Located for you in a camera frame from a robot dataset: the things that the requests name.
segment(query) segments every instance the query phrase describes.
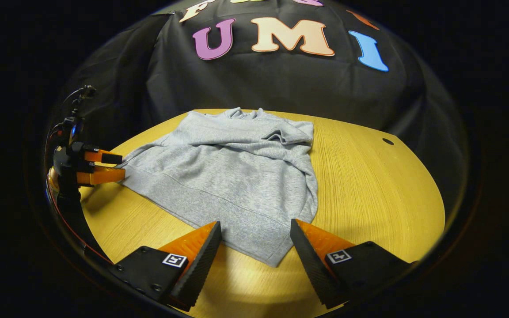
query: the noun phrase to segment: gray sweatshirt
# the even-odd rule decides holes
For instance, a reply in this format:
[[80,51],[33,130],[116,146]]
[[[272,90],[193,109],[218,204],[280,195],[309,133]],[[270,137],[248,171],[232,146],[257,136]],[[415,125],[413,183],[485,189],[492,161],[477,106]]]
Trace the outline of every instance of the gray sweatshirt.
[[317,211],[312,141],[313,123],[262,109],[190,111],[127,155],[122,184],[195,228],[220,221],[226,245],[277,266],[292,247],[290,220]]

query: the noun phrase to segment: wooden table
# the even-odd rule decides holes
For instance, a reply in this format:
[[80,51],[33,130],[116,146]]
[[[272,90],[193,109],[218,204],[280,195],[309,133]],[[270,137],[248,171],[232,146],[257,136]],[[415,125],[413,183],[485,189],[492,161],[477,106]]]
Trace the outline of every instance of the wooden table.
[[[355,244],[373,240],[407,262],[422,258],[436,243],[444,229],[441,194],[400,139],[332,119],[269,113],[315,125],[310,157],[319,185],[319,208],[313,225]],[[185,116],[156,125],[113,152],[125,156],[170,133]],[[113,262],[140,246],[158,248],[193,229],[117,183],[80,192],[87,223]],[[295,248],[272,268],[222,244],[198,302],[188,314],[302,318],[328,311],[311,287]]]

